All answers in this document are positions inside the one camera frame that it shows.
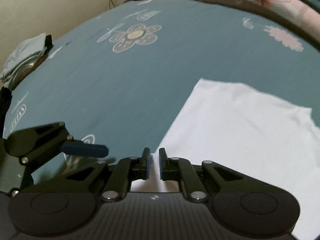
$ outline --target blue bedsheet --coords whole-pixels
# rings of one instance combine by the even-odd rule
[[[266,26],[286,31],[302,49],[276,41]],[[135,41],[126,50],[118,41],[124,32],[130,36],[123,46]],[[147,33],[143,44],[139,35]],[[13,91],[5,138],[65,121],[76,139],[94,135],[95,143],[107,145],[115,162],[144,147],[153,152],[200,78],[243,82],[311,107],[320,125],[319,51],[240,10],[192,0],[131,1],[56,40],[52,52]],[[54,176],[63,163],[60,154],[33,174],[35,182]]]

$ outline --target white doodle print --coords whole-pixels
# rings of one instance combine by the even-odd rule
[[[133,15],[141,14],[141,13],[143,13],[143,12],[145,12],[145,11],[148,11],[148,9],[144,9],[144,10],[142,10],[142,11],[138,11],[138,12],[136,12],[136,13],[129,14],[129,15],[127,15],[126,17],[124,17],[123,20],[128,19],[128,18],[130,18],[130,17],[133,16]]]
[[[83,137],[81,140],[84,143],[94,144],[96,141],[96,138],[95,138],[94,134],[88,134],[87,136]]]
[[[60,48],[56,49],[54,52],[52,52],[52,54],[48,57],[48,59],[53,58],[61,48],[62,48],[62,46]]]
[[[252,30],[254,28],[253,23],[250,21],[251,19],[248,17],[244,17],[243,19],[243,27]]]
[[[146,27],[144,24],[135,24],[126,32],[118,33],[110,38],[110,42],[117,42],[112,51],[120,53],[131,48],[134,44],[150,45],[157,40],[158,36],[154,33],[161,28],[161,25]]]
[[[148,19],[150,19],[152,16],[158,14],[161,11],[149,11],[143,14],[138,15],[137,20],[138,21],[146,21]]]
[[[146,3],[150,3],[152,0],[146,0],[146,1],[144,1],[144,2],[140,2],[140,3],[138,3],[138,5],[141,5],[141,4],[146,4]]]
[[[11,122],[10,132],[12,132],[16,128],[18,122],[20,121],[21,117],[25,114],[26,110],[27,110],[27,107],[25,104],[17,108],[17,112]]]
[[[118,24],[117,26],[113,27],[111,30],[109,28],[107,28],[108,32],[104,35],[102,35],[98,40],[97,40],[97,43],[100,43],[104,40],[106,40],[112,32],[120,32],[120,31],[117,31],[116,29],[119,29],[120,27],[122,27],[124,25],[124,23],[120,23]]]
[[[13,114],[13,112],[16,110],[16,108],[19,106],[19,104],[21,104],[21,103],[23,102],[23,100],[26,99],[26,97],[27,97],[28,94],[29,94],[29,92],[27,92],[27,93],[23,96],[23,98],[22,98],[20,101],[18,101],[18,103],[16,104],[16,106],[14,107],[14,109],[12,109],[11,114]]]
[[[18,101],[16,106],[11,111],[11,114],[13,114],[15,112],[15,110],[16,110],[15,115],[14,115],[14,117],[12,119],[12,122],[11,122],[11,125],[10,125],[10,132],[12,132],[16,128],[16,126],[17,126],[18,122],[20,121],[21,117],[25,114],[25,112],[27,110],[26,105],[25,104],[22,105],[21,103],[23,102],[23,100],[25,100],[25,98],[27,97],[28,94],[29,94],[29,92],[27,92],[23,96],[23,98],[20,101]]]

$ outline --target bed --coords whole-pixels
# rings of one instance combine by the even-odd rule
[[[110,163],[144,147],[154,153],[201,78],[308,107],[319,126],[319,1],[268,8],[263,0],[125,0],[54,42],[13,91],[4,138],[64,121],[75,139],[107,145]],[[214,159],[209,150],[201,161]],[[64,168],[61,153],[34,181]],[[297,225],[299,239],[320,234],[312,220]]]

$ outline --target screw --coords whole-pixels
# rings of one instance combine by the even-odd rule
[[[14,191],[12,191],[11,195],[14,197],[14,196],[17,195],[18,193],[19,193],[18,190],[14,190]]]
[[[206,193],[202,192],[202,191],[194,191],[190,194],[190,196],[193,198],[193,199],[196,199],[196,200],[200,200],[200,199],[204,199],[207,197]]]
[[[104,193],[102,193],[102,196],[105,198],[105,199],[115,199],[119,196],[119,194],[113,190],[109,190],[109,191],[106,191]]]
[[[28,158],[27,157],[23,157],[22,159],[21,159],[21,162],[23,163],[23,164],[27,164],[28,163]]]

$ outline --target black fabric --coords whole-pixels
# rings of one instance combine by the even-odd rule
[[[44,46],[47,47],[47,49],[45,50],[44,54],[47,54],[53,48],[51,34],[49,34],[49,35],[47,35],[45,37]]]
[[[8,88],[2,87],[0,90],[0,133],[3,136],[4,119],[11,104],[12,94]]]

